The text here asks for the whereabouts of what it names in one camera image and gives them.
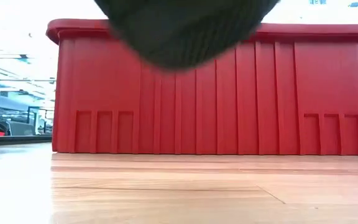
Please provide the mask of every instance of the red plastic bin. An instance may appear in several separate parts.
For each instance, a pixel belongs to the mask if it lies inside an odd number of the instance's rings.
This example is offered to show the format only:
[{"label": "red plastic bin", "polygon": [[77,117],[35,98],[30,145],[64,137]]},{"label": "red plastic bin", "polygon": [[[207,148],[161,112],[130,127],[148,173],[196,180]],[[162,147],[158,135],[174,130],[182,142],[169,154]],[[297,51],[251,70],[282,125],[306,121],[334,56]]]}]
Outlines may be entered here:
[{"label": "red plastic bin", "polygon": [[55,152],[358,155],[358,25],[264,24],[164,75],[107,21],[59,19]]}]

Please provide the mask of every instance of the storage bin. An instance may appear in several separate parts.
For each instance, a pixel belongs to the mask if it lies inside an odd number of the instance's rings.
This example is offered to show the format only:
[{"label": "storage bin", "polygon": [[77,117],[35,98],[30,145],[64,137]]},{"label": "storage bin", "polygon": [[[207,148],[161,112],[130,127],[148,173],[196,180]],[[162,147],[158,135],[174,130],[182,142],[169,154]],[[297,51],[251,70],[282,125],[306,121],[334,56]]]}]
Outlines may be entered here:
[{"label": "storage bin", "polygon": [[55,152],[358,155],[358,25],[264,24],[167,75],[107,21],[59,19]]}]

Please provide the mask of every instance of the bin rim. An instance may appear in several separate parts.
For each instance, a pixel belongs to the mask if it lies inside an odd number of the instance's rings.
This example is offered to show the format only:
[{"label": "bin rim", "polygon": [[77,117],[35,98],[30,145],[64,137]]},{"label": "bin rim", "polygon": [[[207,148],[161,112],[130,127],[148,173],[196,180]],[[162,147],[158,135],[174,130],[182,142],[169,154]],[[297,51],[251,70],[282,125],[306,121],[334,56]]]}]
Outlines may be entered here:
[{"label": "bin rim", "polygon": [[[61,31],[95,32],[113,36],[107,19],[55,19],[49,22],[46,35],[54,43],[60,41]],[[358,24],[271,24],[262,23],[250,39],[259,37],[358,37]]]}]

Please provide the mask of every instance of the wooden floor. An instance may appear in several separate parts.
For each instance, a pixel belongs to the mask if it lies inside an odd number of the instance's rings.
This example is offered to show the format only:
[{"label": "wooden floor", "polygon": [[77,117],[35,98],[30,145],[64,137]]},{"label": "wooden floor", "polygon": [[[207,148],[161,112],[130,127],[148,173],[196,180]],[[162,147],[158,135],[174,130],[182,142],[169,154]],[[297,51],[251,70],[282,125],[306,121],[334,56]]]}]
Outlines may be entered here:
[{"label": "wooden floor", "polygon": [[0,224],[358,224],[358,157],[50,151],[0,147]]}]

